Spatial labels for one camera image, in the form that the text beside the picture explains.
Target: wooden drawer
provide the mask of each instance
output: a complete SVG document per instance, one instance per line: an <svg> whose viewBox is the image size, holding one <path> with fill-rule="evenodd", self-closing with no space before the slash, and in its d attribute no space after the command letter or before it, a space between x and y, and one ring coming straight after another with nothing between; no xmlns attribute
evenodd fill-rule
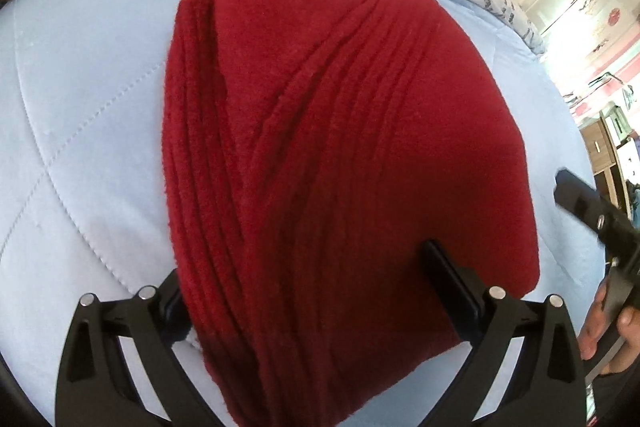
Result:
<svg viewBox="0 0 640 427"><path fill-rule="evenodd" d="M594 174L615 165L616 155L602 120L592 123L580 132L582 133L584 144L587 146Z"/></svg>

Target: black device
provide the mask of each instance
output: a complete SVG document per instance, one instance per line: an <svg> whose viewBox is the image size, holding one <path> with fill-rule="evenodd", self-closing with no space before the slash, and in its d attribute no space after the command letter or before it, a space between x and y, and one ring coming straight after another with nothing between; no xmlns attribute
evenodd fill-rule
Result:
<svg viewBox="0 0 640 427"><path fill-rule="evenodd" d="M584 363L586 383L591 383L624 344L616 326L618 315L628 306L640 308L640 232L625 214L569 171L558 172L554 197L597 234L615 261L607 276L603 306L607 330L595 356Z"/></svg>
<svg viewBox="0 0 640 427"><path fill-rule="evenodd" d="M419 427L584 427L582 364L562 299L526 302L487 288L434 241L420 245L418 255L456 331L473 347ZM102 427L223 427L171 350L190 328L175 271L159 288L143 287L130 299L82 296L60 363L56 425L92 425L99 418ZM145 410L118 336L133 338L171 423ZM524 337L524 345L509 388L494 413L474 421L513 337Z"/></svg>

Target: towel fold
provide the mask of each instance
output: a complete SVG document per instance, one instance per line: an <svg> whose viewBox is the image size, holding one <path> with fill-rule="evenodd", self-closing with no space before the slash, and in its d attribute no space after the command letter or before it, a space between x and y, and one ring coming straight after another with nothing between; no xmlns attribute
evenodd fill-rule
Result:
<svg viewBox="0 0 640 427"><path fill-rule="evenodd" d="M538 281L522 138L435 0L182 0L164 103L180 284L241 427L334 426L459 342L420 241Z"/></svg>

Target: black clamp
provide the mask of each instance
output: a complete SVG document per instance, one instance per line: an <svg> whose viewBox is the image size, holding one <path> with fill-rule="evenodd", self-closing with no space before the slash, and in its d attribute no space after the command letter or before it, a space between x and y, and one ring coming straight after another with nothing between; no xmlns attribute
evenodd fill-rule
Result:
<svg viewBox="0 0 640 427"><path fill-rule="evenodd" d="M472 351L419 427L584 427L586 392L577 340L564 301L514 299L487 288L443 248L421 245L420 260L461 340ZM506 393L494 413L474 420L511 339L524 337Z"/></svg>
<svg viewBox="0 0 640 427"><path fill-rule="evenodd" d="M640 309L640 233L628 218L596 190L567 170L556 176L556 203L593 230L616 260L607 277L604 300L607 330L596 354L584 362L585 381L591 383L622 348L618 316L628 306Z"/></svg>
<svg viewBox="0 0 640 427"><path fill-rule="evenodd" d="M433 241L420 245L418 254L458 335L473 347L418 427L584 427L584 376L562 299L532 303L487 288ZM145 286L130 299L102 303L94 294L82 296L60 364L56 425L96 425L99 419L101 427L223 427L171 350L190 328L175 271L158 289ZM133 339L171 421L145 409L118 337ZM524 345L502 402L474 420L515 337L524 337Z"/></svg>
<svg viewBox="0 0 640 427"><path fill-rule="evenodd" d="M130 299L100 302L94 294L83 295L60 362L56 425L224 427L171 350L190 328L175 270L159 288L145 286ZM145 409L118 337L133 339L171 422Z"/></svg>

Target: wooden cabinet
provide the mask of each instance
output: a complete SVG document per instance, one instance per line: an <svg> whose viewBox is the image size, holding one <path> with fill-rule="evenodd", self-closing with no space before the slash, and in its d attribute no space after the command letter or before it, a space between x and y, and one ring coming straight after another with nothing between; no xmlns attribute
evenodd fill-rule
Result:
<svg viewBox="0 0 640 427"><path fill-rule="evenodd" d="M616 163L616 154L602 120L595 121L580 131L587 146L594 174L599 174Z"/></svg>
<svg viewBox="0 0 640 427"><path fill-rule="evenodd" d="M581 129L580 133L589 152L598 192L631 218L631 205L625 179L603 114L600 114L598 120Z"/></svg>

